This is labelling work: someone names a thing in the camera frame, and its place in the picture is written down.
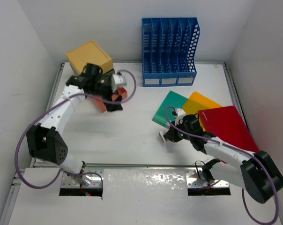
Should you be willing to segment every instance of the blue desk organizer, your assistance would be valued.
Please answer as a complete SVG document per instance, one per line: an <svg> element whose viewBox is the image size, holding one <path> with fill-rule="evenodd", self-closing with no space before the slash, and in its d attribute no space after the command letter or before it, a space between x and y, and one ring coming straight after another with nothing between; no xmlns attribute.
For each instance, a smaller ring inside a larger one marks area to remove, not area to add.
<svg viewBox="0 0 283 225"><path fill-rule="evenodd" d="M142 19L143 86L192 85L199 36L197 18Z"/></svg>

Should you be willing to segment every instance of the yellow folder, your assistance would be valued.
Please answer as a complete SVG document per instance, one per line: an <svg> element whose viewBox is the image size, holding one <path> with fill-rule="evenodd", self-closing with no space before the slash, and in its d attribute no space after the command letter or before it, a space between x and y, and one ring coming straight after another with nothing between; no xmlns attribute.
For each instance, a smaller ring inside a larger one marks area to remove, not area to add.
<svg viewBox="0 0 283 225"><path fill-rule="evenodd" d="M182 109L186 112L187 115L189 115L189 114L196 114L198 113L199 110L214 109L220 107L222 107L220 104L212 101L211 99L195 91L188 98L186 103L183 105ZM201 120L200 120L200 125L203 127L203 130L205 130Z"/></svg>

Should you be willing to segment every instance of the orange box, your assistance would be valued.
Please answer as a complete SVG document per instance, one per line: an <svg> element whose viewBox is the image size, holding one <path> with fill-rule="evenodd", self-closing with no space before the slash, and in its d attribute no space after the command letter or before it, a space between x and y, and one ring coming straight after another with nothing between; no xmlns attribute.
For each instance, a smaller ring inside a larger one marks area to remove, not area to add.
<svg viewBox="0 0 283 225"><path fill-rule="evenodd" d="M113 101L115 101L115 100L118 98L119 95L122 96L123 100L128 97L128 92L126 91L125 88L119 88L119 89L118 89L118 92L119 92L118 95L116 95L116 94L113 94L113 95L112 95L112 100L113 100ZM92 99L95 101L95 103L98 105L98 107L100 108L100 110L101 110L103 113L107 111L106 106L104 105L104 103L103 103L101 100L94 99L93 97L92 97Z"/></svg>

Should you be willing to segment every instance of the green folder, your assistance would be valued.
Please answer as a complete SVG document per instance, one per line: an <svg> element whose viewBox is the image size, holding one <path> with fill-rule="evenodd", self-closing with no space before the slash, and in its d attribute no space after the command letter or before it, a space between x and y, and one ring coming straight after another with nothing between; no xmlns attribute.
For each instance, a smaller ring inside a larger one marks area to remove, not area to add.
<svg viewBox="0 0 283 225"><path fill-rule="evenodd" d="M187 101L187 98L177 94L176 92L170 91L168 95L165 97L164 101L160 105L159 109L157 110L156 114L153 117L153 121L155 123L158 123L159 125L169 128L170 125L168 121L166 121L166 118L164 116L164 110L167 106L173 106L175 108L182 108L185 102ZM175 117L172 115L172 110L168 109L167 115L168 118L171 121L175 120Z"/></svg>

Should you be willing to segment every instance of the white label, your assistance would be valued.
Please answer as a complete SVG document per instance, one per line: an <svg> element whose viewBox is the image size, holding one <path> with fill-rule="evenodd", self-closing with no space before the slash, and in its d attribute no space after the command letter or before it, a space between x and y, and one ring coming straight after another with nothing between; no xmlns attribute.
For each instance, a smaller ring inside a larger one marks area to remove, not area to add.
<svg viewBox="0 0 283 225"><path fill-rule="evenodd" d="M178 83L192 83L193 80L193 77L179 78Z"/></svg>
<svg viewBox="0 0 283 225"><path fill-rule="evenodd" d="M162 79L161 84L175 84L177 78Z"/></svg>
<svg viewBox="0 0 283 225"><path fill-rule="evenodd" d="M159 79L145 79L145 84L159 84Z"/></svg>

